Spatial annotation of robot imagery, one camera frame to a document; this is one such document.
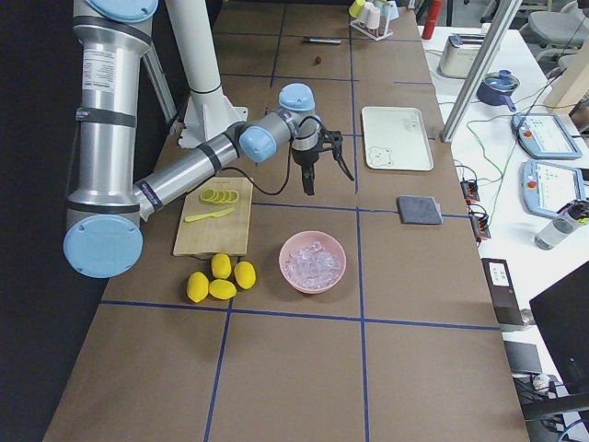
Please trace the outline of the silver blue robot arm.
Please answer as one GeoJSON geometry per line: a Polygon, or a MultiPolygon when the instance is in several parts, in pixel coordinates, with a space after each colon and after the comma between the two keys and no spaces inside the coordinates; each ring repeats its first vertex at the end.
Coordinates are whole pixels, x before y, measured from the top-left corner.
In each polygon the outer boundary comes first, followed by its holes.
{"type": "Polygon", "coordinates": [[[152,38],[156,1],[76,1],[73,31],[83,48],[75,114],[79,176],[68,196],[63,251],[91,278],[130,270],[151,214],[239,157],[260,163],[283,145],[302,168],[316,160],[319,119],[311,88],[285,86],[278,106],[256,121],[223,91],[207,5],[167,1],[188,83],[170,94],[152,38]]]}

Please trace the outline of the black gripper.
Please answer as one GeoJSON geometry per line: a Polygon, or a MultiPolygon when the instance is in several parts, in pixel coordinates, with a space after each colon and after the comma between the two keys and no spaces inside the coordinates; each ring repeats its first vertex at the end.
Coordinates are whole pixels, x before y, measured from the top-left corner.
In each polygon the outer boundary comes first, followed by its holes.
{"type": "Polygon", "coordinates": [[[314,195],[315,170],[314,165],[319,159],[319,152],[315,148],[307,150],[294,149],[292,152],[294,162],[301,169],[301,180],[304,192],[314,195]]]}

